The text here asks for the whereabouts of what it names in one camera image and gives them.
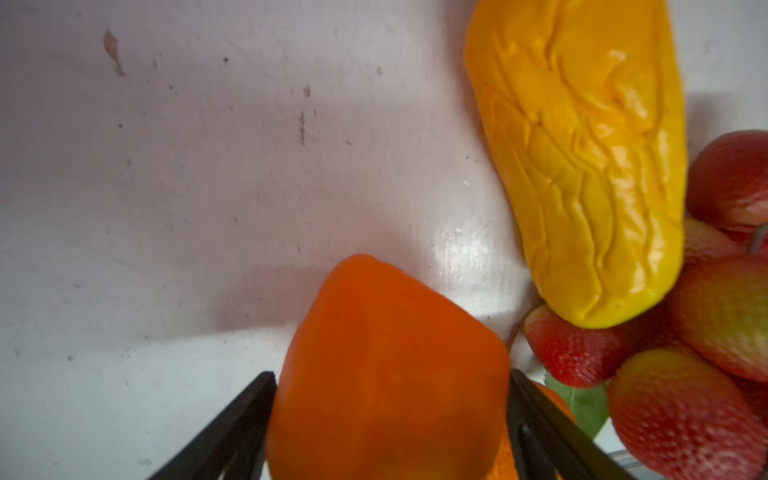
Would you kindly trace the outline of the red fake lychee bunch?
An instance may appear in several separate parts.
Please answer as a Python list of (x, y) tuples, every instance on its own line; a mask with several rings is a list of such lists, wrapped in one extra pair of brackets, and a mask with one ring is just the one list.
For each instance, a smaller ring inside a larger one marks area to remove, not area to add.
[(689, 171), (683, 270), (657, 306), (577, 327), (550, 307), (524, 335), (545, 391), (594, 439), (670, 479), (767, 475), (767, 134), (710, 142)]

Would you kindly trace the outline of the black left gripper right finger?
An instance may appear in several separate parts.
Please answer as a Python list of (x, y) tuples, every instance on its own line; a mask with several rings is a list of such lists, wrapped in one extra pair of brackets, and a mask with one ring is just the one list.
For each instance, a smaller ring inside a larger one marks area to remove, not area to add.
[(518, 369), (510, 371), (507, 430), (520, 479), (633, 478)]

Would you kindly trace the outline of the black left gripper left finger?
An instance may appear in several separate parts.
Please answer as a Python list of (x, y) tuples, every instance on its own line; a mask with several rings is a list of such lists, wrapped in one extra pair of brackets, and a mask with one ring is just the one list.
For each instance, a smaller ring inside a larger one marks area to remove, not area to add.
[(275, 375), (260, 373), (152, 478), (259, 479), (276, 390)]

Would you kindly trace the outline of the large orange fake persimmon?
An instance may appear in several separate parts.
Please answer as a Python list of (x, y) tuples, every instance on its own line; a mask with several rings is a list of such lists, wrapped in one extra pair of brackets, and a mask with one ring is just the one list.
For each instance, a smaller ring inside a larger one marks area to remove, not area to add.
[(502, 340), (369, 255), (340, 262), (285, 356), (266, 438), (275, 479), (483, 479), (505, 427)]

